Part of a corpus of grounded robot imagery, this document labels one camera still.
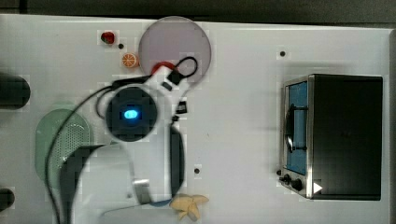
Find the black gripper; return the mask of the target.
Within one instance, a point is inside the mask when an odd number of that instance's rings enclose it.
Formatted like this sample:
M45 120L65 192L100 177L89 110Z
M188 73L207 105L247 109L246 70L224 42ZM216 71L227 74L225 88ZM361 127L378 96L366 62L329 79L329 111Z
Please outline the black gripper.
M178 121L179 116L188 112L187 102L181 101L176 108L176 114L172 117L172 121Z

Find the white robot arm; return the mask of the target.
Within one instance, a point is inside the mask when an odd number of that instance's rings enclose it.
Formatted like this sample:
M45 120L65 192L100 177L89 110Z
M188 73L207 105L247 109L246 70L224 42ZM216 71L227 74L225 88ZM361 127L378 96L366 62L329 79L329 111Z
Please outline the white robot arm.
M173 126L189 90L182 81L117 80L106 106L108 145L82 146L60 171L62 224L99 224L112 211L171 200L184 180L181 133Z

